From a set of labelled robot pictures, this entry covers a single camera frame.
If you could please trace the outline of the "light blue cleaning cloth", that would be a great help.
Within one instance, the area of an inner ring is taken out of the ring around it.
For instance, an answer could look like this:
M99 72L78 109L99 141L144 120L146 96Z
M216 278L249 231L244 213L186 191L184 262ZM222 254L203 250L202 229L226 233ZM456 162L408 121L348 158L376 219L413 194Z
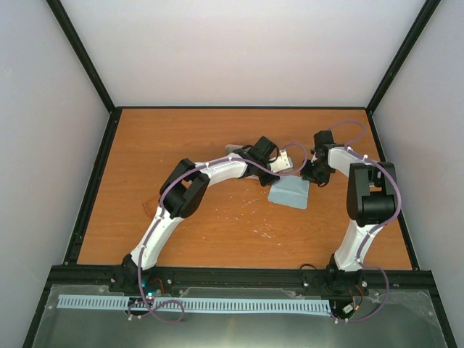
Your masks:
M307 208L309 192L309 181L304 181L299 176L284 176L271 186L268 201L305 210Z

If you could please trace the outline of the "pink glasses case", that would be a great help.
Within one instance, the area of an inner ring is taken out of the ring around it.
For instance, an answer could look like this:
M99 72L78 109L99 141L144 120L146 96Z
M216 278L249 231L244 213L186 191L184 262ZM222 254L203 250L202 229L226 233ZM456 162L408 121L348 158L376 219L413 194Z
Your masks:
M238 144L228 144L225 146L225 153L230 154L233 153L236 150L242 149L243 145L238 145Z

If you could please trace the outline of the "transparent orange sunglasses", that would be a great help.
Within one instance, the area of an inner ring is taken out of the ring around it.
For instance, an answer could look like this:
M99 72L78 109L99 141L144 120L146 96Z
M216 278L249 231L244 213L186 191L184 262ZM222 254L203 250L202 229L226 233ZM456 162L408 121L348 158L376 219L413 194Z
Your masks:
M142 204L144 208L144 212L147 214L148 217L153 218L156 215L158 201L156 198L152 198L149 201Z

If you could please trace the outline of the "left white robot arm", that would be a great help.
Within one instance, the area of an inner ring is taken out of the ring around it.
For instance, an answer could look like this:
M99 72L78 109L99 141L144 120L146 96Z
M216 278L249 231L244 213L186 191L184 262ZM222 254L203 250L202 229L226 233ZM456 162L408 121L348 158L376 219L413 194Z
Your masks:
M258 177L261 186L279 180L271 164L279 158L276 144L261 137L255 145L233 150L209 162L182 159L159 190L159 204L138 245L122 261L122 274L132 290L146 290L151 283L148 269L157 264L162 248L172 232L199 208L206 190L230 179Z

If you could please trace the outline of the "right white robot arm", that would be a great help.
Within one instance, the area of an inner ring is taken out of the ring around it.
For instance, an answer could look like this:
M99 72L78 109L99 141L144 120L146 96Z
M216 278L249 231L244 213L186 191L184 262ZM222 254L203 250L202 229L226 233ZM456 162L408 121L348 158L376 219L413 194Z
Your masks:
M331 130L314 135L312 159L300 174L303 180L324 187L331 175L348 178L349 225L341 246L326 266L326 288L340 294L359 286L365 256L377 234L396 219L401 210L401 193L391 162L377 162L356 153L351 146L336 144Z

